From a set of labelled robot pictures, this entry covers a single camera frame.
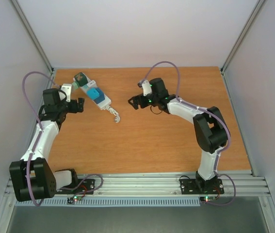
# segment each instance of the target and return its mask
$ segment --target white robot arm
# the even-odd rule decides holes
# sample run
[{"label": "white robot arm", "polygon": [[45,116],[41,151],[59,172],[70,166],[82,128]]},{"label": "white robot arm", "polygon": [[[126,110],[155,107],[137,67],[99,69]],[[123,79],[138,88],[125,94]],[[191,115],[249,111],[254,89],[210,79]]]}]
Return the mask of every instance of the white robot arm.
[{"label": "white robot arm", "polygon": [[210,109],[193,108],[184,104],[181,98],[169,95],[161,78],[151,81],[143,81],[138,84],[143,93],[128,100],[135,109],[146,108],[147,106],[158,106],[168,114],[179,116],[194,124],[197,142],[202,149],[200,167],[196,172],[196,187],[199,192],[206,192],[212,189],[217,182],[217,164],[220,151],[227,142],[227,134],[223,126],[205,111],[211,112],[224,122],[223,117],[216,107]]},{"label": "white robot arm", "polygon": [[65,83],[60,89],[51,88],[43,92],[44,105],[39,110],[40,122],[36,125],[32,142],[21,159],[12,162],[9,167],[18,201],[31,199],[26,177],[29,160],[30,171],[35,173],[35,176],[30,178],[30,189],[35,199],[52,198],[59,188],[77,185],[78,178],[73,169],[52,173],[47,161],[52,143],[66,119],[66,114],[83,112],[84,98],[79,98],[78,101],[70,98],[71,93],[78,87],[77,83]]}]

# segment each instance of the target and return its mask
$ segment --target white wire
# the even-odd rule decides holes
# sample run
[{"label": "white wire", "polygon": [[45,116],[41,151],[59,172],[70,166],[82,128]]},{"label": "white wire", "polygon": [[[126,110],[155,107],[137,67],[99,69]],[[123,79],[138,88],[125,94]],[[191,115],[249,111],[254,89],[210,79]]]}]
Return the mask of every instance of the white wire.
[{"label": "white wire", "polygon": [[115,121],[116,123],[119,123],[119,121],[120,121],[120,116],[119,116],[119,113],[118,113],[115,109],[113,109],[110,105],[107,105],[106,108],[105,108],[105,110],[109,111],[111,114],[114,114],[114,115],[116,116],[116,117],[114,118],[114,121]]}]

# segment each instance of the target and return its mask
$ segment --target wooden surface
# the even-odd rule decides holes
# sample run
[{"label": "wooden surface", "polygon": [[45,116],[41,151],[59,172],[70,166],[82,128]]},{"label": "wooden surface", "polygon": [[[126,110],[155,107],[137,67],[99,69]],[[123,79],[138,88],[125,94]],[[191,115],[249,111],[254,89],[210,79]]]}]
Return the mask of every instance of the wooden surface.
[{"label": "wooden surface", "polygon": [[[203,107],[219,107],[231,132],[232,144],[221,156],[219,169],[249,169],[249,162],[217,67],[180,67],[180,96]],[[201,149],[194,127],[178,116],[155,115],[150,107],[134,110],[128,99],[141,94],[137,86],[149,68],[62,69],[58,84],[71,83],[84,72],[112,100],[121,121],[100,110],[81,90],[72,98],[85,98],[84,112],[68,114],[54,140],[49,165],[52,170],[75,168],[78,173],[196,171]],[[161,77],[170,94],[177,85],[172,67],[155,68],[149,76]]]}]

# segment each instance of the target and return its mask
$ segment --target gray floor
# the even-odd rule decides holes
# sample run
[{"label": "gray floor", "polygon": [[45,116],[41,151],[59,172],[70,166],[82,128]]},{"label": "gray floor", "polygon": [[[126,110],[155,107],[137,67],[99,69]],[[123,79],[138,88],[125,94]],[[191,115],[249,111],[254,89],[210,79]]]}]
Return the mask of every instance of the gray floor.
[{"label": "gray floor", "polygon": [[8,233],[264,233],[258,198],[227,207],[15,207]]}]

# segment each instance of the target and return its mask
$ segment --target white wall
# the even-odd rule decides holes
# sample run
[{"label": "white wall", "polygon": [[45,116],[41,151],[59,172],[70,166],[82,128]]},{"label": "white wall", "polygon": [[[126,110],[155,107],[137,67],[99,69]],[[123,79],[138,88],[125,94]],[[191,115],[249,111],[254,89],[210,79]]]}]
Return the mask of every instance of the white wall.
[{"label": "white wall", "polygon": [[54,67],[221,67],[256,0],[19,3]]},{"label": "white wall", "polygon": [[248,153],[275,203],[275,0],[268,0],[227,69]]},{"label": "white wall", "polygon": [[[32,70],[47,73],[8,0],[0,0],[0,202],[9,178],[9,165],[19,160],[32,133],[34,117],[22,95],[23,76]],[[36,108],[47,82],[30,77],[27,91]]]}]

